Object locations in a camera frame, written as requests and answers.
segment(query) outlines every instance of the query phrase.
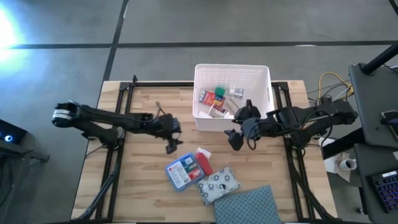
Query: blue light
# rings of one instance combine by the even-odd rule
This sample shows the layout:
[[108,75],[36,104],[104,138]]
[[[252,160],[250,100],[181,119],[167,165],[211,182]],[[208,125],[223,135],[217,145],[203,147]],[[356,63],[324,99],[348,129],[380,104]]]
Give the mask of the blue light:
[[11,142],[12,141],[12,136],[6,136],[4,138],[4,140],[6,140],[6,142]]

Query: blue cloth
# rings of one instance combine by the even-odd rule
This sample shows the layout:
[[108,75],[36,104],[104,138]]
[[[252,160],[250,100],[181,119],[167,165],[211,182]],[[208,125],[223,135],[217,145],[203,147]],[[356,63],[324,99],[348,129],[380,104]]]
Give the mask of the blue cloth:
[[271,186],[224,196],[214,202],[217,224],[281,224]]

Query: green object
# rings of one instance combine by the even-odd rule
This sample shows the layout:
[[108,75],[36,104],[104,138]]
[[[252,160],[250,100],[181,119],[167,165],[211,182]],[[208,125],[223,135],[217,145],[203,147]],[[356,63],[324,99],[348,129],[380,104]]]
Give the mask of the green object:
[[224,96],[224,94],[225,94],[225,89],[223,89],[222,87],[216,87],[215,93],[216,93],[216,95]]

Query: red bottle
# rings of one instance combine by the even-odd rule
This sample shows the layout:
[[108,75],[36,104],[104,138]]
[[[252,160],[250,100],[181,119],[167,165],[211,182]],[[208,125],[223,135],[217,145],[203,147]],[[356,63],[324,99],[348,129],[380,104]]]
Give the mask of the red bottle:
[[203,153],[199,152],[199,153],[196,153],[195,157],[197,158],[199,166],[205,172],[205,175],[211,175],[213,173],[213,170],[211,169],[210,163],[207,160],[206,156],[203,155]]

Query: yellow cable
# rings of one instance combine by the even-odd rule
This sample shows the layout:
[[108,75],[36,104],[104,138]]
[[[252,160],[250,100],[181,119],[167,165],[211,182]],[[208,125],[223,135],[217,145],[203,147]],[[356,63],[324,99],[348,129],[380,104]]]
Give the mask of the yellow cable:
[[[339,75],[337,75],[336,73],[334,73],[334,72],[325,72],[324,74],[322,74],[320,77],[319,77],[319,81],[318,81],[318,99],[317,99],[317,104],[318,104],[318,102],[319,102],[319,100],[320,100],[320,98],[321,98],[321,82],[322,82],[322,78],[326,75],[326,74],[329,74],[329,75],[334,75],[336,78],[338,78],[344,85],[346,85],[347,86],[347,88],[349,88],[348,90],[347,90],[347,96],[352,96],[353,94],[354,94],[354,88],[353,88],[353,86],[351,85],[351,84],[349,84],[349,83],[347,83],[346,81],[344,81]],[[338,100],[339,99],[342,99],[342,98],[345,98],[346,96],[344,95],[344,96],[341,96],[341,97],[339,97],[338,98]]]

